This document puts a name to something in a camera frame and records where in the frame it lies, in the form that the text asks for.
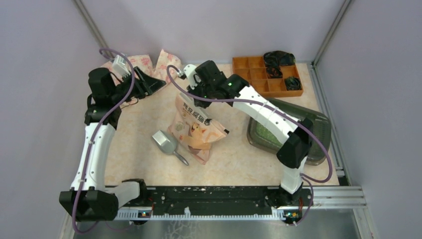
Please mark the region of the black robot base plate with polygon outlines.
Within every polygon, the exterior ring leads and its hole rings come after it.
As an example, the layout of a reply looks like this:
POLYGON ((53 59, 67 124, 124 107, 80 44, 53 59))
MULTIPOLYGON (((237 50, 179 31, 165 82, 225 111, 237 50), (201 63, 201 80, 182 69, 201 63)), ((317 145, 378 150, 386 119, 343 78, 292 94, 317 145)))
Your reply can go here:
POLYGON ((312 206, 314 192, 293 195, 279 186, 156 186, 126 203, 115 220, 275 221, 296 225, 312 206))

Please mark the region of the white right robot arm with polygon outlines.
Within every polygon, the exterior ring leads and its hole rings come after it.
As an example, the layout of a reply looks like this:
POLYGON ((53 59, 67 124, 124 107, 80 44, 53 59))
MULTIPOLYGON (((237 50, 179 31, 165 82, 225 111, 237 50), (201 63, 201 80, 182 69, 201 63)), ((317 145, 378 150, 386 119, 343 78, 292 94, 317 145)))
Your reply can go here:
POLYGON ((193 97, 196 106, 227 103, 262 124, 281 142, 276 154, 283 165, 280 198, 286 205, 298 201, 301 174, 313 143, 313 123, 283 112, 238 74, 227 77, 212 60, 199 66, 187 65, 178 76, 188 80, 188 96, 193 97))

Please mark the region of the grey metal scoop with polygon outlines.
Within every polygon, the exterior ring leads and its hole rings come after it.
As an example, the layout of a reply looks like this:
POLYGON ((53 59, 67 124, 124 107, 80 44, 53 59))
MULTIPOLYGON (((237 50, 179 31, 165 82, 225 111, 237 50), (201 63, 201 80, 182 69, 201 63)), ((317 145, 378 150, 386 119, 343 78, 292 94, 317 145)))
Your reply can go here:
POLYGON ((177 152, 178 141, 169 133, 158 130, 152 135, 152 139, 158 148, 167 155, 176 156, 184 165, 189 166, 189 162, 177 152))

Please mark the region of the orange cat litter bag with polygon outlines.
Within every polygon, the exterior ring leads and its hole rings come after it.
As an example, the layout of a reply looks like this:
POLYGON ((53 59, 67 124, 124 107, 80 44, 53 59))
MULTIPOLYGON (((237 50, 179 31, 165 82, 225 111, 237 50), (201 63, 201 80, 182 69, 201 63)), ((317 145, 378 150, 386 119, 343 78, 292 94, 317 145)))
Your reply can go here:
POLYGON ((211 119, 204 109, 196 107, 193 99, 183 93, 175 97, 176 114, 167 132, 199 163, 205 165, 212 144, 229 134, 220 122, 211 119))

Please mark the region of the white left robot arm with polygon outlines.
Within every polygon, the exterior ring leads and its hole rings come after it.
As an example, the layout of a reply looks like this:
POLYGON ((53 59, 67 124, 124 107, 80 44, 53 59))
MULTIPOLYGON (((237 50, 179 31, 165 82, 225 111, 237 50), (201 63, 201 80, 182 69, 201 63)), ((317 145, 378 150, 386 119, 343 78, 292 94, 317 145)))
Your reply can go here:
POLYGON ((112 72, 105 67, 88 74, 92 93, 87 98, 85 142, 79 168, 68 191, 59 195, 59 203, 75 222, 112 221, 118 210, 131 201, 145 205, 149 192, 144 180, 128 179, 116 187, 106 188, 105 169, 112 138, 118 126, 121 100, 151 96, 166 82, 148 76, 139 67, 115 84, 112 72))

